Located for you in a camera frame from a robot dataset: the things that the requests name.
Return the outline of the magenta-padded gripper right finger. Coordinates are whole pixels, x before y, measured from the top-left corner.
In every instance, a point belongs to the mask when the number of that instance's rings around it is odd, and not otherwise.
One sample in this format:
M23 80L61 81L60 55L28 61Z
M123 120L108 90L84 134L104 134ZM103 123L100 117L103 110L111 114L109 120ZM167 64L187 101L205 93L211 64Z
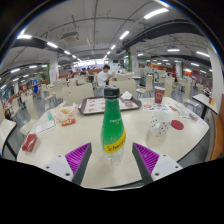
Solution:
M145 185L182 169L169 155L159 155L137 143L133 144L132 153Z

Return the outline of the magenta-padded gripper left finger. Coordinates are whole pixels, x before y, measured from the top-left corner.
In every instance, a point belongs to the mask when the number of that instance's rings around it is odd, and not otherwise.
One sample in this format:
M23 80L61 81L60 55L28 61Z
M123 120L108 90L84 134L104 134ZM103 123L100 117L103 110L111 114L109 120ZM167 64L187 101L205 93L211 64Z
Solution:
M76 185L80 185L91 153L91 144L84 144L66 155L57 155L44 166L44 169Z

